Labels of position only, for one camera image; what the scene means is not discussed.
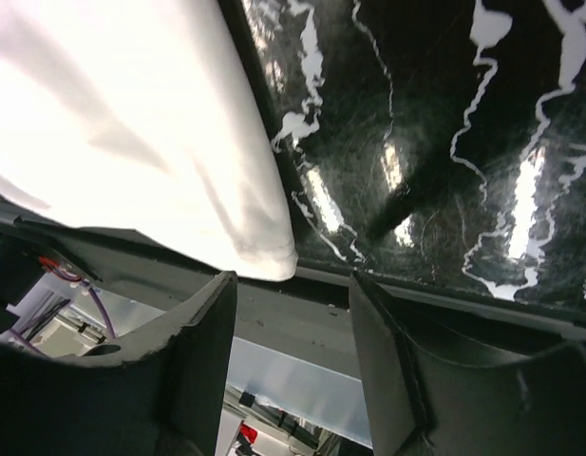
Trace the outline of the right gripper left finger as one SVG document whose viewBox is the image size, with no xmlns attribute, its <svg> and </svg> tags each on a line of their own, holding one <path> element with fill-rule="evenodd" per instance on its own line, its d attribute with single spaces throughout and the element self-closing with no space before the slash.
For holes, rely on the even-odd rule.
<svg viewBox="0 0 586 456">
<path fill-rule="evenodd" d="M 212 455 L 237 277 L 82 356 L 0 344 L 0 455 Z"/>
</svg>

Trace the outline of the white printed t shirt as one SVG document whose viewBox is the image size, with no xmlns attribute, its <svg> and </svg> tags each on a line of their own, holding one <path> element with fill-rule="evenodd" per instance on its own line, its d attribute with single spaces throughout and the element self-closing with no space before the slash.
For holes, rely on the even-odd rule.
<svg viewBox="0 0 586 456">
<path fill-rule="evenodd" d="M 215 1 L 0 1 L 0 196 L 240 276 L 295 273 L 274 153 Z"/>
</svg>

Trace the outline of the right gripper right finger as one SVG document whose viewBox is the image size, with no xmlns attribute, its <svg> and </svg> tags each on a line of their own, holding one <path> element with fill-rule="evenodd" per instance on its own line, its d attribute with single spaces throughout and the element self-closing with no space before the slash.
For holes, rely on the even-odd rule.
<svg viewBox="0 0 586 456">
<path fill-rule="evenodd" d="M 377 455 L 586 455 L 586 341 L 395 297 L 354 274 Z"/>
</svg>

